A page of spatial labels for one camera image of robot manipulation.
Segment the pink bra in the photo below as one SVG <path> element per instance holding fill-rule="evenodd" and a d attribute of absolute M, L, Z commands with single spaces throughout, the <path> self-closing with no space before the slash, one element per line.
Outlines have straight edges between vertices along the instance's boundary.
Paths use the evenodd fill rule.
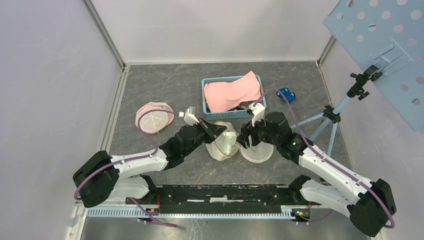
<path fill-rule="evenodd" d="M 211 82 L 204 87 L 205 100 L 212 113 L 227 112 L 242 102 L 261 96 L 260 83 L 253 71 L 231 82 Z"/>

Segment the white mesh laundry bag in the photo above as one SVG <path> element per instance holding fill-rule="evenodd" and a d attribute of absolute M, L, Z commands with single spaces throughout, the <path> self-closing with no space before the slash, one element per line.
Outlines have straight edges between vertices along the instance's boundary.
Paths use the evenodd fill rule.
<path fill-rule="evenodd" d="M 153 111 L 141 116 L 150 110 L 166 110 Z M 175 115 L 173 109 L 165 102 L 149 102 L 143 105 L 135 115 L 135 126 L 147 134 L 155 134 L 168 126 L 173 120 Z"/>

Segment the pale green bra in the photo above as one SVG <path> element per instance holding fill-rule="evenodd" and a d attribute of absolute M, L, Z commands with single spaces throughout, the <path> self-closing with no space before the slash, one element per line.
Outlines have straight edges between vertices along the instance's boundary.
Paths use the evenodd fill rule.
<path fill-rule="evenodd" d="M 217 149 L 225 156 L 232 156 L 237 150 L 237 136 L 235 131 L 225 131 L 215 140 Z"/>

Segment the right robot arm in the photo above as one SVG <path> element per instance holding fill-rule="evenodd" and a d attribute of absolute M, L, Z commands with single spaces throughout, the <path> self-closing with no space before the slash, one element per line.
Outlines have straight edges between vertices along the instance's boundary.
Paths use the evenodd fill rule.
<path fill-rule="evenodd" d="M 375 237 L 383 228 L 395 227 L 396 204 L 391 186 L 353 172 L 324 153 L 302 133 L 294 132 L 282 112 L 268 113 L 242 125 L 237 142 L 245 149 L 266 143 L 293 163 L 323 178 L 328 185 L 310 177 L 297 177 L 289 189 L 295 204 L 318 203 L 351 221 L 363 234 Z"/>

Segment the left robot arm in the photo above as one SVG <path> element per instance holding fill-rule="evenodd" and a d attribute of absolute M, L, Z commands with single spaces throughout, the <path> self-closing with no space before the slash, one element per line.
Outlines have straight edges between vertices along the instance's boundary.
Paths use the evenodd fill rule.
<path fill-rule="evenodd" d="M 109 155 L 96 152 L 72 176 L 74 198 L 86 208 L 111 199 L 135 198 L 153 203 L 157 190 L 147 172 L 160 172 L 182 164 L 202 144 L 211 144 L 227 130 L 226 126 L 202 118 L 194 125 L 184 125 L 165 143 L 141 153 Z"/>

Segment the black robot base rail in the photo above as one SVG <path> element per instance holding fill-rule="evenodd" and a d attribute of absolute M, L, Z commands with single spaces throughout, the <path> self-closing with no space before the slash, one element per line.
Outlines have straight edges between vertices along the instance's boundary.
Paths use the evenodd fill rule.
<path fill-rule="evenodd" d="M 162 185 L 138 199 L 161 214 L 277 214 L 282 206 L 308 206 L 287 185 Z"/>

